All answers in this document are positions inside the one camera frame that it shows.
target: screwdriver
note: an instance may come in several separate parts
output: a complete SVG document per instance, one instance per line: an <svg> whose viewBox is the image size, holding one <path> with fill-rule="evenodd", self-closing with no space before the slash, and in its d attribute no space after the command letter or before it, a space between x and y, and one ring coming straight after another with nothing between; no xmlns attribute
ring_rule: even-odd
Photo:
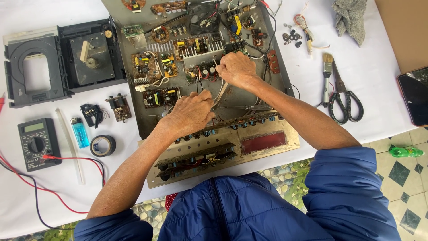
<svg viewBox="0 0 428 241"><path fill-rule="evenodd" d="M3 93L3 95L1 96L1 98L0 98L0 112L1 112L1 109L3 108L3 105L4 105L4 95L5 95L6 93Z"/></svg>
<svg viewBox="0 0 428 241"><path fill-rule="evenodd" d="M270 105L249 105L249 106L221 106L221 108L234 108L252 111L271 111L273 108Z"/></svg>

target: black capacitor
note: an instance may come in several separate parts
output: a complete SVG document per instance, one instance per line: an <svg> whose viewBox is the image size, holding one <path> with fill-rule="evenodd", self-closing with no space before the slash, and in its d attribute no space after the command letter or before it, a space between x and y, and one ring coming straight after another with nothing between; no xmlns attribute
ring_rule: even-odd
<svg viewBox="0 0 428 241"><path fill-rule="evenodd" d="M202 78L208 78L208 70L204 69L202 71Z"/></svg>
<svg viewBox="0 0 428 241"><path fill-rule="evenodd" d="M214 74L215 74L215 68L211 67L210 68L210 76L214 76Z"/></svg>
<svg viewBox="0 0 428 241"><path fill-rule="evenodd" d="M124 106L125 105L125 100L123 99L122 94L117 94L117 103L119 104L119 106Z"/></svg>
<svg viewBox="0 0 428 241"><path fill-rule="evenodd" d="M112 110L114 110L114 109L116 109L116 108L117 108L117 107L116 107L116 102L114 101L113 96L109 96L109 97L108 97L108 102L110 103L110 108L111 108Z"/></svg>

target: jacket zipper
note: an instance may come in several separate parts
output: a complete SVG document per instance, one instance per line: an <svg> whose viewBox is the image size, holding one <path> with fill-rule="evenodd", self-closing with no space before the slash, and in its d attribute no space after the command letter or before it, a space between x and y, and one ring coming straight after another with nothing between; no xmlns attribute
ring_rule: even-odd
<svg viewBox="0 0 428 241"><path fill-rule="evenodd" d="M223 206L220 203L220 195L218 194L217 185L215 184L214 178L211 178L210 180L210 191L216 211L218 226L220 228L221 240L230 241L229 231L226 224L226 217L224 216Z"/></svg>

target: scissors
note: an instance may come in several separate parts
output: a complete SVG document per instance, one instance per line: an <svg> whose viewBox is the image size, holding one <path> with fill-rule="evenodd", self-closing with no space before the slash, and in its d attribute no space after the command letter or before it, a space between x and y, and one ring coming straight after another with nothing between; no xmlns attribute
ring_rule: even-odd
<svg viewBox="0 0 428 241"><path fill-rule="evenodd" d="M333 73L334 73L334 76L336 77L336 91L337 91L337 93L334 93L330 99L329 113L330 113L331 118L335 122L337 122L339 125L343 125L347 121L352 121L352 122L360 121L364 115L363 105L361 104L358 97L352 91L346 90L345 84L343 83L342 78L340 78L339 71L337 70L337 66L336 66L335 61L333 61ZM342 100L340 99L340 93L345 93L346 107L343 105ZM359 111L357 118L353 118L351 116L351 97L357 102L358 111ZM339 104L340 108L342 109L342 112L344 115L342 121L338 121L336 119L336 117L334 116L333 106L334 106L335 101Z"/></svg>

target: blue lighter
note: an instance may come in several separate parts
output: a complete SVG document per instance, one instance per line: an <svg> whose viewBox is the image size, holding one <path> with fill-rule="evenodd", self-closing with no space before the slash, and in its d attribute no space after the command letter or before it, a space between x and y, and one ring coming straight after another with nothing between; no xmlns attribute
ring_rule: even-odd
<svg viewBox="0 0 428 241"><path fill-rule="evenodd" d="M72 118L71 126L73 127L74 135L76 136L79 148L85 148L89 146L88 136L86 135L85 126L83 126L80 118Z"/></svg>

